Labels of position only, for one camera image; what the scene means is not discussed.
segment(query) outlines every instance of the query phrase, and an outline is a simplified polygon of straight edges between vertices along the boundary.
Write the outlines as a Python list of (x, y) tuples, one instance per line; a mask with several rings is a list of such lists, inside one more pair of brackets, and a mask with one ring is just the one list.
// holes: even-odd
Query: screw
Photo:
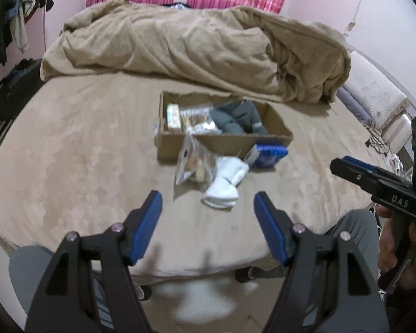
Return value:
[(111, 230), (115, 233), (122, 232), (124, 228), (125, 228), (125, 226), (123, 225), (123, 223), (114, 223), (111, 226)]
[(351, 234), (345, 230), (339, 234), (340, 239), (343, 241), (349, 241), (351, 239)]
[(78, 233), (77, 232), (69, 232), (66, 236), (67, 241), (74, 241), (78, 238)]
[(300, 223), (296, 223), (293, 225), (293, 230), (298, 234), (302, 234), (305, 231), (305, 227)]

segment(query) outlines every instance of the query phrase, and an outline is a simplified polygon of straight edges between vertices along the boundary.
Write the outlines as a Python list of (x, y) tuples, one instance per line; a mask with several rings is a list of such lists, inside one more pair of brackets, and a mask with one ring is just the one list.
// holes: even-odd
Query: floor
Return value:
[[(23, 328), (26, 314), (12, 289), (8, 254), (0, 238), (0, 302)], [(159, 333), (257, 333), (267, 321), (282, 282), (239, 284), (232, 273), (171, 281), (153, 286), (152, 298), (142, 305)]]

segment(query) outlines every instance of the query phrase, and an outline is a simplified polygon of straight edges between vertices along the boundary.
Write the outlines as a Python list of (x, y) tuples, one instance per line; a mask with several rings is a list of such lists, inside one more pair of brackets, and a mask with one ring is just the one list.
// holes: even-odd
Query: black suitcase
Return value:
[(0, 122), (10, 121), (23, 110), (34, 94), (43, 86), (40, 79), (42, 60), (34, 60), (26, 74), (15, 75), (0, 89)]

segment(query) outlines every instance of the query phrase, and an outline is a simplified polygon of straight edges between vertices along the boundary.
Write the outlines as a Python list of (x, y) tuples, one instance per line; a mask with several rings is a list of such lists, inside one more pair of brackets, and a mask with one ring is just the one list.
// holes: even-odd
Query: blue package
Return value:
[(282, 145), (255, 144), (245, 156), (251, 168), (268, 169), (288, 154), (288, 149)]

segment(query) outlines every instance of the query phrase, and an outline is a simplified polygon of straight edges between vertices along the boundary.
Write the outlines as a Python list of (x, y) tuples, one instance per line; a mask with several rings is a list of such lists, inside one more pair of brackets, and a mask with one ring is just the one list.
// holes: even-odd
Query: open cardboard box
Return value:
[[(237, 95), (215, 95), (208, 93), (174, 93), (163, 91), (159, 107), (159, 132), (157, 136), (157, 156), (160, 160), (177, 160), (185, 137), (184, 132), (167, 131), (166, 108), (168, 104), (178, 104), (179, 108), (212, 103), (214, 106), (228, 100), (239, 103), (242, 97)], [(238, 156), (243, 159), (254, 144), (281, 144), (287, 147), (293, 140), (293, 133), (285, 126), (277, 111), (268, 103), (252, 100), (266, 127), (268, 135), (256, 134), (208, 134), (196, 135), (196, 138), (213, 153), (224, 156)]]

